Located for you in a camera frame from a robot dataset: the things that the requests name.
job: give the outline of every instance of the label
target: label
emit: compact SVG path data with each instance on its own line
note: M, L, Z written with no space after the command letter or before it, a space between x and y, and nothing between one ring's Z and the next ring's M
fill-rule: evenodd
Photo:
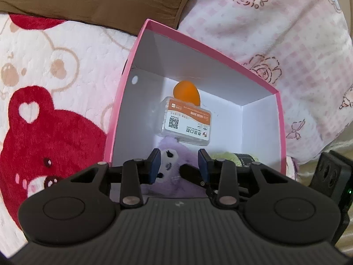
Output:
M210 124L210 113L180 101L169 100L165 129L209 140Z
M234 153L240 160L242 166L249 167L249 165L255 161L254 158L252 158L251 155L248 154L241 154L241 153Z

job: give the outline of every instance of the qr code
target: qr code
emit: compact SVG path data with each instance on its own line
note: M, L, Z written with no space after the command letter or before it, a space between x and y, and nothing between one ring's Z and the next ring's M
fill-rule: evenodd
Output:
M169 127L171 127L172 129L178 129L178 125L179 125L179 119L175 118L175 117L171 117L169 119Z

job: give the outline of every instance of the black label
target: black label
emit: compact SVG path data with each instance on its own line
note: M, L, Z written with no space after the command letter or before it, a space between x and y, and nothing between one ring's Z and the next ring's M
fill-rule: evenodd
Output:
M255 161L251 155L248 154L241 154L241 153L234 153L240 160L242 166L249 167L250 164Z

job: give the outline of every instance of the white heart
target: white heart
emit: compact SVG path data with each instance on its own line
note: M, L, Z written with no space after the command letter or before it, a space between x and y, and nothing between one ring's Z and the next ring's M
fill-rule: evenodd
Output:
M18 113L27 123L33 123L39 115L39 105L36 102L21 103Z

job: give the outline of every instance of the white circular hole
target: white circular hole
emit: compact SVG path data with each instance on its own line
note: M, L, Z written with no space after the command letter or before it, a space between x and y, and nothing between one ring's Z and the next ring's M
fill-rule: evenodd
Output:
M135 85L135 84L137 84L137 81L138 81L138 76L134 76L134 77L132 78L132 80L131 80L131 83L132 83L133 85Z

